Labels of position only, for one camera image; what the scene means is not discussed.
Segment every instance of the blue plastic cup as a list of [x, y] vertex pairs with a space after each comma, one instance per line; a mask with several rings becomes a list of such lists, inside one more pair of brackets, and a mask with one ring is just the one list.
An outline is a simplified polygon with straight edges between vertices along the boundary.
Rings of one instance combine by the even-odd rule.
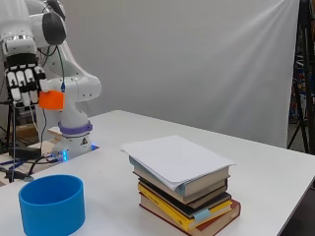
[[85, 222], [83, 182], [71, 175], [34, 180], [19, 193], [24, 231], [29, 236], [66, 236]]

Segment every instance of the blue light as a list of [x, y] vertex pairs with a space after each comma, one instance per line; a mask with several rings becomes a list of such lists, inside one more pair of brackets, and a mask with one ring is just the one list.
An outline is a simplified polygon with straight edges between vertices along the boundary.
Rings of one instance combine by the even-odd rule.
[[68, 160], [68, 151], [67, 150], [62, 151], [62, 158], [63, 158], [63, 161]]

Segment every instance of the table surface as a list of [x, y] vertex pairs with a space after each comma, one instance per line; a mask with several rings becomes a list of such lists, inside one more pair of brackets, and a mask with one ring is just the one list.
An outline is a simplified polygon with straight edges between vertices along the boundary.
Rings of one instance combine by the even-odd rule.
[[[137, 177], [122, 144], [179, 135], [236, 162], [228, 192], [242, 213], [219, 236], [277, 235], [313, 180], [315, 157], [123, 111], [91, 118], [100, 149], [34, 174], [65, 173], [85, 184], [85, 224], [74, 235], [183, 236], [141, 209]], [[24, 235], [18, 193], [23, 181], [0, 188], [1, 235]]]

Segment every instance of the sheet of paper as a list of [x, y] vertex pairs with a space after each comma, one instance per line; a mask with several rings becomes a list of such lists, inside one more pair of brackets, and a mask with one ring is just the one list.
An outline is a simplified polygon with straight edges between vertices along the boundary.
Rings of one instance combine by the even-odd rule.
[[171, 189], [234, 164], [179, 136], [123, 145], [123, 150]]

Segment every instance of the white backdrop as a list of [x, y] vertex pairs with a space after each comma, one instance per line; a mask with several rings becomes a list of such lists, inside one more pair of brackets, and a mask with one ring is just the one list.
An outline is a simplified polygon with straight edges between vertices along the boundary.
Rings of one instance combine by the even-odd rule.
[[103, 86], [84, 110], [284, 147], [298, 2], [63, 0], [70, 48]]

